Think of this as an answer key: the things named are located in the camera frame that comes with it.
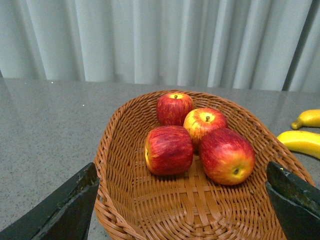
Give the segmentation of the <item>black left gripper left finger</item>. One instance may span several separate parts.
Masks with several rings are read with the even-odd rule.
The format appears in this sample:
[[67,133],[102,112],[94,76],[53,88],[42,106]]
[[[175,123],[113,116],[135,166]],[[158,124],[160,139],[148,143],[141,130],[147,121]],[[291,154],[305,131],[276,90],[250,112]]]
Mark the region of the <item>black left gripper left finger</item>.
[[2,240],[86,240],[100,179],[89,163],[6,227]]

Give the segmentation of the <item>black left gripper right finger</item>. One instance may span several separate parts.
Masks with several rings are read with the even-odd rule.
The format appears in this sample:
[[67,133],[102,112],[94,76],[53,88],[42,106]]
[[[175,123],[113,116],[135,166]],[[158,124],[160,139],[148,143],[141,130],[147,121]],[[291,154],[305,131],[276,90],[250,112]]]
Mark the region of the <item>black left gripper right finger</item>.
[[265,187],[276,217],[288,240],[320,238],[320,190],[270,161]]

